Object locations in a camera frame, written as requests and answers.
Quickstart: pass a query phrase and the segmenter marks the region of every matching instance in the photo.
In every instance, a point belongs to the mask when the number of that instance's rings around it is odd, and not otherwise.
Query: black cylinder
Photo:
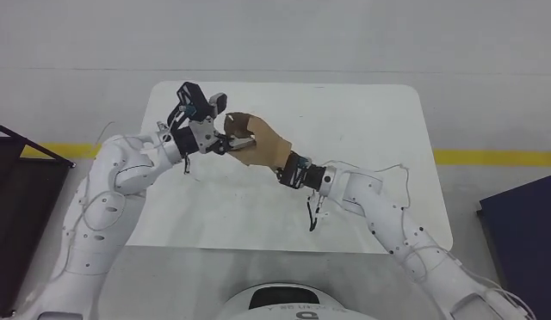
[[[324,177],[324,173],[325,167],[319,167],[313,164],[306,171],[306,175],[304,176],[304,186],[319,191],[321,179]]]
[[[172,136],[174,136],[176,146],[182,157],[199,151],[199,147],[189,126],[173,131]]]

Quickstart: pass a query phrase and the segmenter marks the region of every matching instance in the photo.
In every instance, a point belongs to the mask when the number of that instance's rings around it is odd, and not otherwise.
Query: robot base
[[[243,290],[230,298],[215,320],[253,318],[372,319],[372,317],[344,309],[343,305],[334,298],[310,286],[269,283]]]

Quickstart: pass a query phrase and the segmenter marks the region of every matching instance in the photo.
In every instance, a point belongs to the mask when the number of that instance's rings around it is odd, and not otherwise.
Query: dark blue panel
[[[551,319],[551,176],[480,204],[507,288],[538,318]]]

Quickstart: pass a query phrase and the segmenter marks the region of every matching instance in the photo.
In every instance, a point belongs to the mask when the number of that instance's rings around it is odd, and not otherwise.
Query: black panel
[[[283,304],[319,305],[319,298],[315,292],[297,286],[268,286],[252,294],[249,309]]]
[[[0,185],[0,316],[9,315],[69,167],[19,159]]]

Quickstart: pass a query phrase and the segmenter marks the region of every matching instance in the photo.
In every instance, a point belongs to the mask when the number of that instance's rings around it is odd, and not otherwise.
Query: black cable
[[[318,204],[318,207],[316,207],[315,218],[312,215],[312,208],[310,207],[310,197],[306,199],[306,207],[308,208],[308,216],[310,217],[309,231],[313,231],[314,229],[316,229],[316,225],[318,224],[318,214],[319,214],[320,206]]]

